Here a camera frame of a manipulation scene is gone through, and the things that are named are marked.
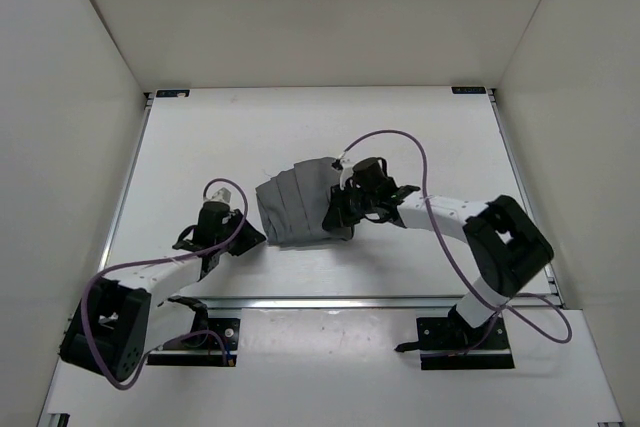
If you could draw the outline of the grey pleated skirt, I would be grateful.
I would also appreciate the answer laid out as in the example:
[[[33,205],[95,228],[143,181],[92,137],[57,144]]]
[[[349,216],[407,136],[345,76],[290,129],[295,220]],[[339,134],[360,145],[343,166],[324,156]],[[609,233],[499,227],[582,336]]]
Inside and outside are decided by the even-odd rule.
[[[330,157],[294,164],[255,189],[257,207],[267,242],[272,246],[306,246],[329,240],[349,241],[352,227],[327,231],[322,227],[329,211],[331,188],[340,173]]]

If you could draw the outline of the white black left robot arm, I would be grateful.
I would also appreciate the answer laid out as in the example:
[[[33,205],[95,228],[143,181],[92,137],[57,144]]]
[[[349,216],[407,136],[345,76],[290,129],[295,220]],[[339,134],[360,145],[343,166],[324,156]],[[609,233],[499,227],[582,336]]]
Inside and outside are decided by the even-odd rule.
[[[181,292],[204,280],[223,255],[238,257],[265,241],[240,210],[204,202],[197,222],[173,245],[178,256],[109,270],[86,286],[59,347],[61,360],[118,390],[129,389],[148,356],[164,346],[218,350],[222,365],[233,365],[224,329],[210,325],[204,302]]]

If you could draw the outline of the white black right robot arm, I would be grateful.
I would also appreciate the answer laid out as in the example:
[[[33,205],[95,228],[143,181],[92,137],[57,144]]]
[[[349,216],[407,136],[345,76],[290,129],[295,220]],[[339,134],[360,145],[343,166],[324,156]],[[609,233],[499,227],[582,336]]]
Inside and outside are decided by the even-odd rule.
[[[431,231],[469,247],[479,278],[452,308],[448,323],[449,338],[460,347],[480,340],[495,309],[514,298],[554,257],[550,243],[510,196],[488,202],[426,196],[418,186],[397,185],[381,157],[356,164],[339,159],[332,167],[339,172],[339,183],[330,191],[325,231],[353,232],[367,220]]]

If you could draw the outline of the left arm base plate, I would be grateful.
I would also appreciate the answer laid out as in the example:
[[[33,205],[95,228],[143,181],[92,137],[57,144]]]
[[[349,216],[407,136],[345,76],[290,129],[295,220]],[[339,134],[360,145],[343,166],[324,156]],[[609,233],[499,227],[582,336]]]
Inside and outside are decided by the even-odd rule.
[[[236,367],[241,334],[240,311],[211,311],[207,328],[213,331],[221,342],[211,335],[171,341],[153,351],[146,363],[156,367]]]

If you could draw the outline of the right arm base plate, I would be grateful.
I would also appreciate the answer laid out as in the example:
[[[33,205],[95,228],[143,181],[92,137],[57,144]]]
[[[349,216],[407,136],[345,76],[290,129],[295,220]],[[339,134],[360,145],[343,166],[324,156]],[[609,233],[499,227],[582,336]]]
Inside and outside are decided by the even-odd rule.
[[[510,370],[515,368],[504,319],[490,319],[467,329],[446,317],[416,319],[417,339],[394,351],[419,353],[423,371]]]

